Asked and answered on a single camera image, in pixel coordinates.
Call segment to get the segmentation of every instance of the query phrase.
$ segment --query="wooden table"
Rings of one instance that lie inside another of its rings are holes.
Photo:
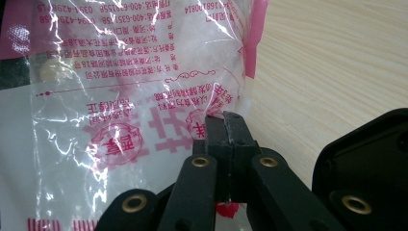
[[[270,0],[246,121],[308,187],[324,146],[404,107],[408,1]]]

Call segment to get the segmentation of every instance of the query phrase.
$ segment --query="brass rivet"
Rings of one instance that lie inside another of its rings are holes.
[[[191,163],[195,167],[205,167],[210,164],[210,161],[204,157],[197,157],[197,158],[192,159]]]
[[[132,200],[137,200],[138,204],[137,205],[131,204]],[[146,206],[146,204],[147,204],[147,198],[144,194],[134,194],[134,195],[127,197],[123,201],[122,209],[126,213],[131,214],[131,213],[135,213],[135,212],[142,210]]]
[[[278,166],[278,162],[270,157],[263,157],[260,160],[261,164],[265,167],[277,167]]]
[[[356,214],[368,215],[372,212],[372,208],[367,201],[354,195],[343,196],[342,203],[348,210]]]

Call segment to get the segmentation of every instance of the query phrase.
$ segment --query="light wood surface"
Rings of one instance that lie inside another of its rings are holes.
[[[247,118],[308,186],[331,141],[408,108],[407,0],[270,0]]]

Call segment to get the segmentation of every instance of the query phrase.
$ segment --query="plastic bag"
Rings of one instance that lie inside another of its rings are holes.
[[[251,16],[266,3],[26,3],[31,23],[14,29],[29,33],[29,49],[6,46],[29,57],[38,187],[35,211],[15,223],[93,230],[120,193],[174,183],[204,116],[238,109],[260,37],[249,36]]]

